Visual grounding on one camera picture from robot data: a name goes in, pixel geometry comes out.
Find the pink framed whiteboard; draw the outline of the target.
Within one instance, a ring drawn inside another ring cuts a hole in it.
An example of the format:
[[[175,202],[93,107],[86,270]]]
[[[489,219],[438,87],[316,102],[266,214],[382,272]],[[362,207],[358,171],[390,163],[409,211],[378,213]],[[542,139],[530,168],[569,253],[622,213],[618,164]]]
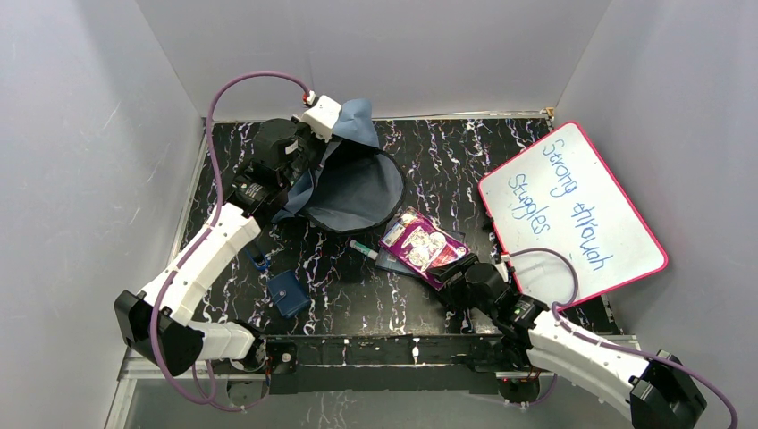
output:
[[[478,184],[518,289],[578,305],[665,269],[669,257],[576,122]]]

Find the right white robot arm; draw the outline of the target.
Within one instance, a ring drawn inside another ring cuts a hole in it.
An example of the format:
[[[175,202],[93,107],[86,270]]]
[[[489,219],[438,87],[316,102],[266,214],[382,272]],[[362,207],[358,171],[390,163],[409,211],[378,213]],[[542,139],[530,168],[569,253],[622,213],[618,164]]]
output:
[[[488,315],[500,330],[505,362],[545,369],[594,394],[635,428],[693,428],[707,401],[680,360],[622,347],[562,318],[556,307],[523,294],[507,262],[467,254],[425,271],[444,300]]]

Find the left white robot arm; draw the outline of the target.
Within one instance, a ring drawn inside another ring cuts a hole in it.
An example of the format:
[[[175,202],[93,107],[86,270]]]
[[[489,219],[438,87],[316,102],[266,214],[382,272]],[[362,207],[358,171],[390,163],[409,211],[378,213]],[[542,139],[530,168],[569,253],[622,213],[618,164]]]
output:
[[[226,266],[284,209],[288,194],[319,168],[333,130],[315,121],[263,122],[250,159],[221,204],[176,258],[138,293],[123,291],[114,312],[126,345],[167,377],[202,360],[232,359],[246,372],[266,362],[260,332],[244,323],[201,323],[193,315]]]

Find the dark blue notebook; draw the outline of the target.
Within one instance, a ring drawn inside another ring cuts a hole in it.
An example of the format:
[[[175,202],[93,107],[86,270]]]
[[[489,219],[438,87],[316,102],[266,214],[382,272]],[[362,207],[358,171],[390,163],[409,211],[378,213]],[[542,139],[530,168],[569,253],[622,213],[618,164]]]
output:
[[[420,279],[421,275],[405,265],[397,257],[393,256],[387,250],[380,248],[375,259],[375,266],[389,273],[396,273],[413,278]]]

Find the blue student backpack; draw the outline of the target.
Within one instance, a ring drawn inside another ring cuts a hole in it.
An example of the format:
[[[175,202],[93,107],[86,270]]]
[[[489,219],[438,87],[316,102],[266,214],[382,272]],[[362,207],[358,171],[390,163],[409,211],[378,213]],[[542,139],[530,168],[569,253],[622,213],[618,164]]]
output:
[[[352,233],[382,226],[398,213],[405,175],[379,142],[370,101],[340,104],[321,164],[289,191],[274,223],[302,217],[327,231]]]

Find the green white glue stick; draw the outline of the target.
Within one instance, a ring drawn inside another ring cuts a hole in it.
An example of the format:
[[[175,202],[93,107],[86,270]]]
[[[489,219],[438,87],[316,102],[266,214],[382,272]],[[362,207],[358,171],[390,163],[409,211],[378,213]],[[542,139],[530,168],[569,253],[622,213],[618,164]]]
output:
[[[368,247],[368,246],[366,246],[364,244],[359,243],[356,240],[350,240],[349,241],[349,246],[350,246],[350,248],[352,248],[352,249],[356,250],[357,252],[359,252],[361,255],[367,257],[368,259],[376,260],[377,257],[378,257],[378,252],[377,251],[371,249],[370,247]]]

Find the navy snap wallet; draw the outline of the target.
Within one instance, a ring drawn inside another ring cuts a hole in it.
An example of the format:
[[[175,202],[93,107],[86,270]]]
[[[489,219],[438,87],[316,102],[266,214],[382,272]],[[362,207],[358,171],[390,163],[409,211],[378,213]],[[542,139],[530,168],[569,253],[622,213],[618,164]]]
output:
[[[271,300],[285,319],[292,319],[310,306],[307,289],[292,270],[277,274],[267,281],[266,287]]]

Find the black front rail frame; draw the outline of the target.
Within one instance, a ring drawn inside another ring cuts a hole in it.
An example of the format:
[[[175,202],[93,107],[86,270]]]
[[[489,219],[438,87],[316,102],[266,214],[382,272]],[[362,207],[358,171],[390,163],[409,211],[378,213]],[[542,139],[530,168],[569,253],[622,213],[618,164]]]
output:
[[[275,394],[469,391],[495,394],[526,359],[498,334],[283,336],[266,344]]]

